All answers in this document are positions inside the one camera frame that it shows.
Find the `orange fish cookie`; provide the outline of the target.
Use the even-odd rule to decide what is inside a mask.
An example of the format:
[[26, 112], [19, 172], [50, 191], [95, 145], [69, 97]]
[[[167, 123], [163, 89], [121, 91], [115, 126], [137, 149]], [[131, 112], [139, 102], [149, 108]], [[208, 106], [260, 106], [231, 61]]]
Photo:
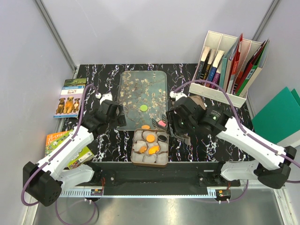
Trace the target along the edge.
[[160, 151], [160, 147], [157, 145], [157, 146], [150, 147], [148, 153], [150, 155], [153, 155], [153, 154], [157, 154], [159, 151]]

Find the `round orange cookie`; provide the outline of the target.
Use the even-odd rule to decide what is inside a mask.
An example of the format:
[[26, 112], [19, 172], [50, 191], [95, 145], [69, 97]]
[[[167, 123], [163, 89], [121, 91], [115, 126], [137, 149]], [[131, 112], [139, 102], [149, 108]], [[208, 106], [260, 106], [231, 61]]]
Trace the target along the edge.
[[149, 143], [153, 143], [155, 141], [155, 136], [152, 135], [152, 134], [149, 134], [146, 136], [146, 141], [149, 142]]

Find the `black sandwich cookie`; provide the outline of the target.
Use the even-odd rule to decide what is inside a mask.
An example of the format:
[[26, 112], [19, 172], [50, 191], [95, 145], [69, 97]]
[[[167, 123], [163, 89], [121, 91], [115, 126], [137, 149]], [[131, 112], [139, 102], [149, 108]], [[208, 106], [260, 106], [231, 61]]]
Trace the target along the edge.
[[167, 141], [167, 137], [164, 136], [164, 135], [159, 135], [158, 136], [158, 140], [161, 141], [161, 142], [166, 142]]

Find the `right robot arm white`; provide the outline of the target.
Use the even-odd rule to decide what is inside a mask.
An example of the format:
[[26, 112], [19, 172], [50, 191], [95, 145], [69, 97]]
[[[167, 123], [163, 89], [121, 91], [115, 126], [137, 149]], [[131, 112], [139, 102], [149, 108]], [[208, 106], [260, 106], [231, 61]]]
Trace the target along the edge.
[[229, 112], [217, 107], [206, 108], [200, 97], [177, 97], [171, 109], [162, 115], [163, 125], [152, 124], [172, 137], [190, 144], [192, 135], [214, 135], [240, 148], [254, 159], [241, 162], [219, 162], [216, 169], [200, 175], [202, 185], [224, 186], [230, 181], [258, 180], [263, 185], [280, 189], [291, 172], [296, 149], [275, 145], [244, 127]]

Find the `orange flower cookie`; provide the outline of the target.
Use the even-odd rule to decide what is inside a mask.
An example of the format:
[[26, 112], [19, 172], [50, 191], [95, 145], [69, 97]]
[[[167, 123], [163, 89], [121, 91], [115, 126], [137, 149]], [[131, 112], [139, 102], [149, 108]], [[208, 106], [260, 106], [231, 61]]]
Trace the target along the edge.
[[146, 146], [142, 146], [140, 149], [139, 149], [139, 152], [141, 154], [145, 153], [147, 151], [147, 147]]

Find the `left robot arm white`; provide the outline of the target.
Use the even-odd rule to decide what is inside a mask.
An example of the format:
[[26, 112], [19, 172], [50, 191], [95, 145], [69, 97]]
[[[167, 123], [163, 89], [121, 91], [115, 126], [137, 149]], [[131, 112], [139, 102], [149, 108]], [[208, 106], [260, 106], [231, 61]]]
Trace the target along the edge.
[[65, 171], [68, 163], [84, 147], [92, 143], [107, 128], [126, 126], [123, 105], [111, 100], [103, 100], [100, 107], [92, 113], [80, 117], [78, 126], [61, 145], [37, 163], [28, 162], [22, 169], [23, 189], [21, 201], [28, 193], [44, 206], [52, 205], [63, 190], [88, 182], [95, 186], [101, 181], [100, 172], [93, 166], [81, 164], [75, 169]]

